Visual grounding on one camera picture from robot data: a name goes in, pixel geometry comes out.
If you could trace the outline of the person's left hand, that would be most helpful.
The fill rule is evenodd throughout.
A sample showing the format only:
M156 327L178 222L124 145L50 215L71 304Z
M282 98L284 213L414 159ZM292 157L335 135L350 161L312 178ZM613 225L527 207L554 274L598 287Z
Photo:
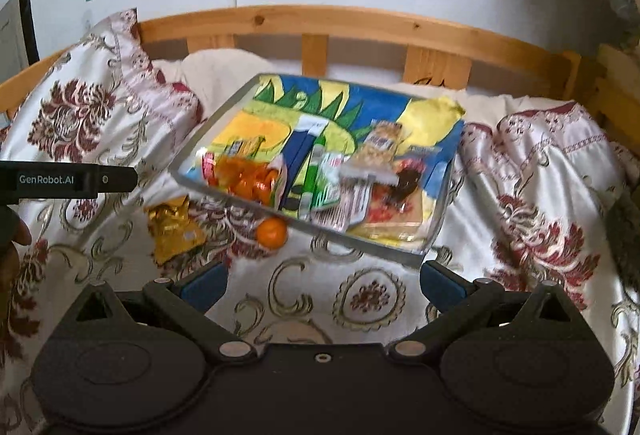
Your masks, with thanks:
M20 270L17 246L25 247L32 236L24 221L8 206L1 206L1 322L8 314L13 281Z

